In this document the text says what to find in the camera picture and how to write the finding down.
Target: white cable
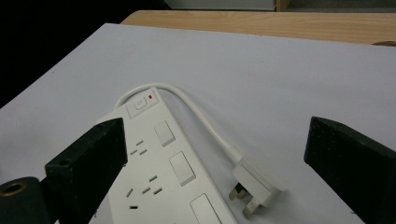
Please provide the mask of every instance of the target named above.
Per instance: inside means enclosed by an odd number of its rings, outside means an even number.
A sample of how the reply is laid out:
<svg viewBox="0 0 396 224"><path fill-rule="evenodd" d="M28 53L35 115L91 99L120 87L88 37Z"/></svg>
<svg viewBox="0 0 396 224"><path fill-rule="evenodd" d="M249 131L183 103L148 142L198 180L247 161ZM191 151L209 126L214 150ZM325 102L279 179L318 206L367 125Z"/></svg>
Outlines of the white cable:
<svg viewBox="0 0 396 224"><path fill-rule="evenodd" d="M235 164L237 164L241 159L242 159L242 154L231 144L229 144L216 130L215 128L211 125L209 120L205 117L204 113L201 111L201 109L193 102L193 100L180 88L166 84L166 83L150 83L146 84L140 87L137 87L131 91L127 91L124 93L119 100L116 102L114 105L114 109L120 107L121 105L125 104L125 102L128 101L128 99L141 92L148 90L150 88L157 88L165 91L170 91L176 96L178 96L184 103L191 109L191 111L195 114L195 116L204 124L204 126L207 128L207 130L212 134L212 136L216 139L216 141L222 146L224 149L225 154L228 156L228 158Z"/></svg>

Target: white power strip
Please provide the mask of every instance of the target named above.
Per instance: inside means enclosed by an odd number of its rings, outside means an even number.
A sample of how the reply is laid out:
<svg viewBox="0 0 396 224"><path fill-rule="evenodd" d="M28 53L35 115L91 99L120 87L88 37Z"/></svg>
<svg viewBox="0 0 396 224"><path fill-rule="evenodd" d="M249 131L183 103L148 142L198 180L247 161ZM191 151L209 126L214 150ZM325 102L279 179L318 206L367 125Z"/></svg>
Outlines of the white power strip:
<svg viewBox="0 0 396 224"><path fill-rule="evenodd" d="M97 120L123 118L128 163L109 191L114 224L237 223L156 88Z"/></svg>

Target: dark background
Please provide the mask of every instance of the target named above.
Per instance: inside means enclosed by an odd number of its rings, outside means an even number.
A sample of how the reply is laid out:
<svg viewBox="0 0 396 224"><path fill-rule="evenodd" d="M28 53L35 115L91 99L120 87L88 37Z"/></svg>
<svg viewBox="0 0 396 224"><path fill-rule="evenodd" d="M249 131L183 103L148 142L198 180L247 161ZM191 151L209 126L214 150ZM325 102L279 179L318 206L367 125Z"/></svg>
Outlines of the dark background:
<svg viewBox="0 0 396 224"><path fill-rule="evenodd" d="M3 3L0 107L44 75L104 23L120 23L140 9L171 8L163 0Z"/></svg>

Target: white tabletop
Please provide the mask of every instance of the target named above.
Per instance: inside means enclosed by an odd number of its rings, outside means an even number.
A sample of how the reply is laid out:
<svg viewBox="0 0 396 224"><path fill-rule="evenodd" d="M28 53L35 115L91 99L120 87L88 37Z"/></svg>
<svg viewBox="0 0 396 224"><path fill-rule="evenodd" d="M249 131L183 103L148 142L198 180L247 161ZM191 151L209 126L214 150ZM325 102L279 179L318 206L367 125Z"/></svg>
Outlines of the white tabletop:
<svg viewBox="0 0 396 224"><path fill-rule="evenodd" d="M312 116L396 148L393 48L106 24L0 110L0 183L42 179L44 165L119 96L150 82L185 90L227 139L288 183L273 208L247 221L246 202L227 198L236 184L232 163L190 110L164 92L240 223L362 223L304 163ZM97 216L93 222L109 220L106 212Z"/></svg>

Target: switch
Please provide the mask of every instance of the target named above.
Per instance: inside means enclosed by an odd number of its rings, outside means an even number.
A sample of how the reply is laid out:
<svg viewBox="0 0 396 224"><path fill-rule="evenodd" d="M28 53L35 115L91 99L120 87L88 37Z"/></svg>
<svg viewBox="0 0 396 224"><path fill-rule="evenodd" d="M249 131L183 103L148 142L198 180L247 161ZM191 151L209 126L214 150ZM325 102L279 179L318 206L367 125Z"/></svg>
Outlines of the switch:
<svg viewBox="0 0 396 224"><path fill-rule="evenodd" d="M187 162L183 152L177 153L176 156L172 157L169 161L174 168L178 183L181 187L195 179L195 174Z"/></svg>
<svg viewBox="0 0 396 224"><path fill-rule="evenodd" d="M221 224L218 215L207 199L206 194L202 194L190 203L192 211L194 212L200 224Z"/></svg>
<svg viewBox="0 0 396 224"><path fill-rule="evenodd" d="M136 109L141 109L146 105L146 100L144 96L138 96L136 99L134 99L134 107Z"/></svg>
<svg viewBox="0 0 396 224"><path fill-rule="evenodd" d="M168 123L166 123L166 121L157 125L154 129L163 147L166 147L169 144L171 144L173 141L175 141L175 136L172 134L172 131L169 128L169 125Z"/></svg>

